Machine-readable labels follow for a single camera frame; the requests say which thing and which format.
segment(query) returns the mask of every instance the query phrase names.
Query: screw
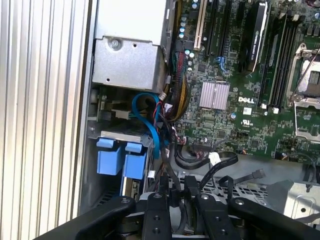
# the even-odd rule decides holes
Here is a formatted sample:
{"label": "screw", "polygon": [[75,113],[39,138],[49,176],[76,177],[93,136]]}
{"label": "screw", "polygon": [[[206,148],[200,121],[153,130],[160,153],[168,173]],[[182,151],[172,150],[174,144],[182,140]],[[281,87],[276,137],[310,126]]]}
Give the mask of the screw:
{"label": "screw", "polygon": [[113,49],[118,49],[119,48],[119,41],[117,39],[113,39],[112,42],[111,42],[111,46]]}
{"label": "screw", "polygon": [[204,200],[207,200],[207,199],[209,199],[209,196],[206,195],[206,194],[202,194],[202,195],[201,195],[201,198],[204,199]]}
{"label": "screw", "polygon": [[130,202],[129,199],[122,198],[122,201],[121,201],[122,204],[127,204],[127,203],[129,203],[129,202]]}
{"label": "screw", "polygon": [[156,193],[153,197],[154,197],[155,199],[160,199],[160,198],[162,198],[162,196],[161,196],[159,193]]}
{"label": "screw", "polygon": [[244,205],[245,204],[245,202],[240,200],[240,199],[236,199],[235,203],[238,204],[238,205]]}

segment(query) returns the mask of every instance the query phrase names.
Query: ridged metal panel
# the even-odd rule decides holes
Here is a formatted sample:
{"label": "ridged metal panel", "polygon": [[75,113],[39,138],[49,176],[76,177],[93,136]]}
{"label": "ridged metal panel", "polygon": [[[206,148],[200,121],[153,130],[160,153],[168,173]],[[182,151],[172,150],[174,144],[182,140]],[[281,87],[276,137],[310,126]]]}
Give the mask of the ridged metal panel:
{"label": "ridged metal panel", "polygon": [[28,240],[72,217],[89,0],[0,4],[0,227]]}

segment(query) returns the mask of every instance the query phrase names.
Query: motherboard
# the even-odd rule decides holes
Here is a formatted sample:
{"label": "motherboard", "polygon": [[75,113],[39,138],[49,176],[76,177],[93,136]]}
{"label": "motherboard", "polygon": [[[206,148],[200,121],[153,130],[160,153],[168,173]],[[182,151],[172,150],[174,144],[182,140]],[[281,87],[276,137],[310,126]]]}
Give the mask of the motherboard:
{"label": "motherboard", "polygon": [[[320,165],[320,8],[305,0],[184,0],[178,40],[190,147],[231,139],[239,154]],[[236,151],[226,143],[223,151]]]}

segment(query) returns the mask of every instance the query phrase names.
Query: blue plastic tab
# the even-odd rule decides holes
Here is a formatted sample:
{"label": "blue plastic tab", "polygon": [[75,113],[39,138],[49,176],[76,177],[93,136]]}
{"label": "blue plastic tab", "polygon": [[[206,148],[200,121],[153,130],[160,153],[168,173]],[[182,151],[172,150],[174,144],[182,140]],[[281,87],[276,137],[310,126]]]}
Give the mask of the blue plastic tab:
{"label": "blue plastic tab", "polygon": [[124,165],[122,153],[121,146],[116,151],[98,151],[97,173],[117,175]]}
{"label": "blue plastic tab", "polygon": [[115,140],[113,139],[100,138],[99,141],[96,143],[96,146],[100,148],[112,149],[114,147],[114,143]]}
{"label": "blue plastic tab", "polygon": [[141,143],[133,143],[133,142],[128,142],[126,144],[125,150],[127,152],[133,152],[133,153],[141,153],[142,150],[142,144]]}
{"label": "blue plastic tab", "polygon": [[147,153],[144,155],[125,156],[123,176],[131,179],[142,180],[145,172]]}

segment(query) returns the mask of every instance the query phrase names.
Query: silver heatsink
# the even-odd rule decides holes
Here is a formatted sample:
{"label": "silver heatsink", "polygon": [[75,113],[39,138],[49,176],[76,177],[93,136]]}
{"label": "silver heatsink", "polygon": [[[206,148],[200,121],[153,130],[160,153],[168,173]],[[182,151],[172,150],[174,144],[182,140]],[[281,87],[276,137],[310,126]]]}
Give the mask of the silver heatsink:
{"label": "silver heatsink", "polygon": [[202,85],[200,107],[226,110],[230,85],[225,82],[204,82]]}

